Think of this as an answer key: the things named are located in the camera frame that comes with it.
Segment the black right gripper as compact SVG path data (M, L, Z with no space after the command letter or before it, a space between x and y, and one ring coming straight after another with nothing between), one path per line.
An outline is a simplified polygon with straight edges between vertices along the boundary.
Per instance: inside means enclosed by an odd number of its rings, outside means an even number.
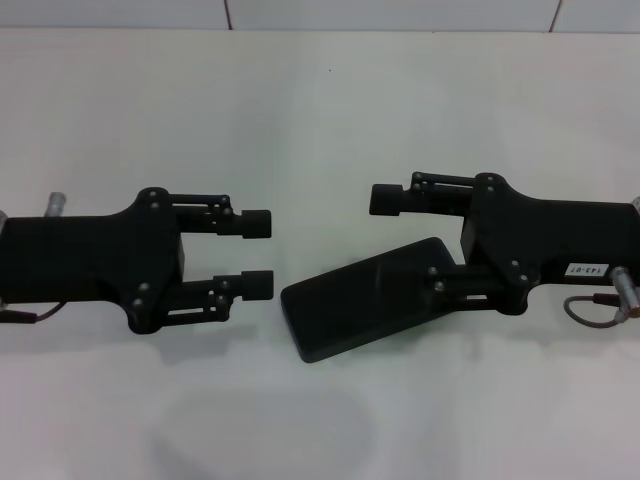
M407 189L372 186L370 215L401 213L465 216L469 265L427 270L431 312L496 310L504 281L510 307L523 307L538 285L611 285L625 314L639 313L639 211L631 203L536 199L492 173L414 172Z

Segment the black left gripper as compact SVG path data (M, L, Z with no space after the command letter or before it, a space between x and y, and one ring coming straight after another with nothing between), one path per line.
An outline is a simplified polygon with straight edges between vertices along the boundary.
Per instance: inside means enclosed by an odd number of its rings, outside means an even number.
M162 325L226 322L237 297L273 298L270 270L177 284L184 260L180 231L268 239L272 215L236 213L228 195L152 187L111 215L9 218L1 229L1 299L110 302L126 312L133 332L151 334Z

